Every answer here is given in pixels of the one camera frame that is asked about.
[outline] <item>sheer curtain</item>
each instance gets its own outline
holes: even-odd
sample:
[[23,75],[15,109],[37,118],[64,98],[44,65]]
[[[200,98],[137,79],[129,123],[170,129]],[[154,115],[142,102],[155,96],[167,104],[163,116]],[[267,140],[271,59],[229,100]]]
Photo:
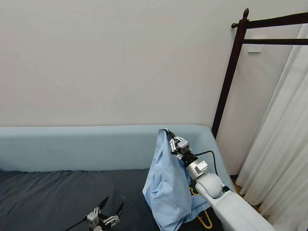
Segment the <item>sheer curtain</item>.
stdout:
[[276,230],[308,220],[308,46],[293,47],[236,183]]

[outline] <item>finial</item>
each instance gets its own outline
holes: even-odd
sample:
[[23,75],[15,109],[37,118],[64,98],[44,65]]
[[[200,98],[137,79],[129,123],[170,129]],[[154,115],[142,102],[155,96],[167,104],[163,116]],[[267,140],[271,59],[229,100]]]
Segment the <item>finial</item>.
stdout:
[[246,8],[246,10],[243,13],[243,18],[247,18],[248,15],[249,15],[249,9]]

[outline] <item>blue shirt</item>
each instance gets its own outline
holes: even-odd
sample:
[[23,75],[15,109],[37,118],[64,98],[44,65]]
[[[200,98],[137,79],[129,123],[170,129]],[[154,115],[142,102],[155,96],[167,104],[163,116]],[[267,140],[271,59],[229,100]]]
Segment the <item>blue shirt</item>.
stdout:
[[201,196],[192,196],[190,176],[181,160],[171,154],[164,129],[157,134],[156,150],[142,193],[161,231],[176,231],[209,208]]

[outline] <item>light blue cushion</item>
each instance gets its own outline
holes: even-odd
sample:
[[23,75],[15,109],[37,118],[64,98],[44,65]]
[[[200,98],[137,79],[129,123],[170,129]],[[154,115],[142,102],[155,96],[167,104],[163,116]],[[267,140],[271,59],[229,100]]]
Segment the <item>light blue cushion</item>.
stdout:
[[[199,125],[0,128],[0,170],[149,168],[160,128],[185,137],[195,154],[212,150],[219,176],[233,189],[210,128]],[[211,155],[202,155],[200,159],[214,172]]]

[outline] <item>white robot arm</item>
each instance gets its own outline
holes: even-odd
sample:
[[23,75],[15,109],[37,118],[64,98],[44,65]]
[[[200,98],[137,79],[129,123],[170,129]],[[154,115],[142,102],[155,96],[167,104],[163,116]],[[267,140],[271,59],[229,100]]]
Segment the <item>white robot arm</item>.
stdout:
[[207,171],[207,163],[191,153],[188,141],[166,131],[171,152],[184,162],[196,190],[214,209],[226,231],[275,231],[242,197],[223,184],[218,175]]

